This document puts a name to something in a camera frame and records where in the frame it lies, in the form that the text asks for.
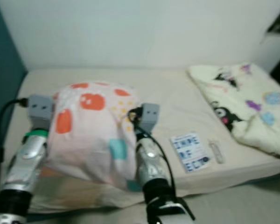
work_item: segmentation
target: white wall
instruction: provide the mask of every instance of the white wall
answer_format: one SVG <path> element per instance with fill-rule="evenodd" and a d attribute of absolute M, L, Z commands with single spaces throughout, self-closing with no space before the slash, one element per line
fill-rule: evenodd
<path fill-rule="evenodd" d="M 29 70 L 185 67 L 253 61 L 271 70 L 280 35 L 265 35 L 280 0 L 0 0 Z"/>

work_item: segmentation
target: cartoon character print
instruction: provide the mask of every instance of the cartoon character print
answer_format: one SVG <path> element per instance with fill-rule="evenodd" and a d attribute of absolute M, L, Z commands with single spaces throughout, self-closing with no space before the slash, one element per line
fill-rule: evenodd
<path fill-rule="evenodd" d="M 235 78 L 231 75 L 230 71 L 222 71 L 222 70 L 220 70 L 219 74 L 217 75 L 217 77 L 214 80 L 226 81 L 226 82 L 228 82 L 229 85 L 231 85 L 232 87 L 234 87 L 237 90 L 239 90 L 238 83 L 235 80 Z"/>
<path fill-rule="evenodd" d="M 274 115 L 271 112 L 262 112 L 261 104 L 257 104 L 253 100 L 246 100 L 246 104 L 259 113 L 260 119 L 262 119 L 265 124 L 272 126 L 275 123 Z"/>
<path fill-rule="evenodd" d="M 267 92 L 263 96 L 264 101 L 269 105 L 280 105 L 280 93 L 279 92 Z"/>
<path fill-rule="evenodd" d="M 233 123 L 235 121 L 240 122 L 243 121 L 239 118 L 236 114 L 231 113 L 226 107 L 219 106 L 218 101 L 213 101 L 211 103 L 214 111 L 216 112 L 217 116 L 221 119 L 223 124 L 227 127 L 227 129 L 231 132 L 233 129 Z"/>
<path fill-rule="evenodd" d="M 245 64 L 240 67 L 240 70 L 243 71 L 247 75 L 252 75 L 250 66 L 251 66 L 250 64 Z"/>
<path fill-rule="evenodd" d="M 248 107 L 256 110 L 257 112 L 261 111 L 261 104 L 257 104 L 253 100 L 246 100 L 246 104 L 248 105 Z"/>

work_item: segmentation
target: mattress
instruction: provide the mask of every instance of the mattress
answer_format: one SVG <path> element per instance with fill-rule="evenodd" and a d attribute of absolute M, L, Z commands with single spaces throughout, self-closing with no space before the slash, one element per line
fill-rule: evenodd
<path fill-rule="evenodd" d="M 26 76 L 19 97 L 33 93 L 51 96 L 64 85 L 85 80 L 125 83 L 138 91 L 143 102 L 160 104 L 160 119 L 153 136 L 169 159 L 179 196 L 209 193 L 280 173 L 280 159 L 240 145 L 230 136 L 184 70 L 34 70 Z M 5 142 L 2 176 L 29 127 L 26 109 L 16 107 Z M 195 172 L 185 171 L 169 141 L 173 136 L 189 132 L 199 135 L 210 155 L 210 165 Z M 216 162 L 209 140 L 218 143 L 224 163 Z M 52 213 L 102 206 L 123 208 L 141 201 L 141 192 L 125 192 L 110 185 L 63 175 L 45 175 L 39 180 L 30 212 Z"/>

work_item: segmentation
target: black cable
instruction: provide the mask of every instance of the black cable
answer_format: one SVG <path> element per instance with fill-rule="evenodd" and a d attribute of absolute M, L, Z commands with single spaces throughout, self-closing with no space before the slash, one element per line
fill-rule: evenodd
<path fill-rule="evenodd" d="M 172 190 L 173 190 L 173 192 L 174 192 L 174 195 L 176 196 L 175 181 L 174 181 L 174 178 L 173 178 L 172 169 L 171 169 L 171 166 L 170 166 L 170 164 L 169 164 L 169 161 L 168 161 L 168 159 L 167 159 L 167 156 L 166 156 L 166 154 L 165 154 L 165 152 L 164 152 L 162 146 L 158 143 L 158 141 L 157 141 L 150 133 L 148 133 L 148 132 L 145 131 L 143 128 L 141 128 L 141 127 L 139 127 L 138 125 L 136 125 L 136 124 L 131 120 L 131 118 L 130 118 L 130 116 L 129 116 L 129 113 L 128 113 L 128 116 L 127 116 L 127 117 L 128 117 L 128 119 L 130 120 L 130 122 L 131 122 L 132 124 L 134 124 L 135 129 L 138 129 L 139 131 L 142 132 L 142 134 L 145 134 L 148 138 L 150 138 L 150 139 L 158 146 L 158 148 L 159 148 L 160 151 L 162 152 L 162 155 L 163 155 L 162 158 L 163 158 L 164 161 L 166 162 L 167 167 L 168 167 L 168 170 L 169 170 L 170 179 L 171 179 L 171 187 L 172 187 Z"/>
<path fill-rule="evenodd" d="M 14 104 L 20 104 L 23 107 L 27 107 L 28 105 L 28 99 L 27 98 L 21 98 L 21 99 L 13 99 L 8 101 L 0 110 L 0 163 L 3 162 L 4 160 L 4 135 L 2 132 L 2 124 L 3 124 L 3 119 L 4 115 L 9 108 L 9 106 L 14 105 Z"/>

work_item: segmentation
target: green band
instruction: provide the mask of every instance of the green band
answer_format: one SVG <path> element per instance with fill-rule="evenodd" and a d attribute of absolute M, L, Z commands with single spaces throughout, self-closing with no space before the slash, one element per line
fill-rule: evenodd
<path fill-rule="evenodd" d="M 26 133 L 25 136 L 39 135 L 47 138 L 48 134 L 49 132 L 45 130 L 33 130 L 31 132 Z"/>

